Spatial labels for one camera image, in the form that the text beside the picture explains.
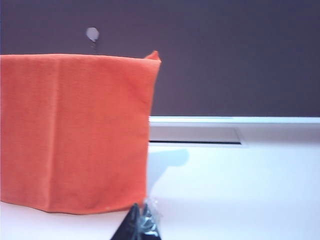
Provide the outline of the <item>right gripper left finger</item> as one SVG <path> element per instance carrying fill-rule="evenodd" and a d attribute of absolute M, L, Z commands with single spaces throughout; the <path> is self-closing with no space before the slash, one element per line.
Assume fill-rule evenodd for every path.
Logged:
<path fill-rule="evenodd" d="M 134 203 L 111 240 L 140 240 L 140 208 Z"/>

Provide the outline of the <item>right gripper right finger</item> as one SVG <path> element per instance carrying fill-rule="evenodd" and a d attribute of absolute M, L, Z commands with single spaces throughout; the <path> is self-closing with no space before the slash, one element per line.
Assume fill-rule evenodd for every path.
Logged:
<path fill-rule="evenodd" d="M 141 240 L 162 240 L 157 221 L 147 203 L 144 204 L 140 215 L 139 234 Z"/>

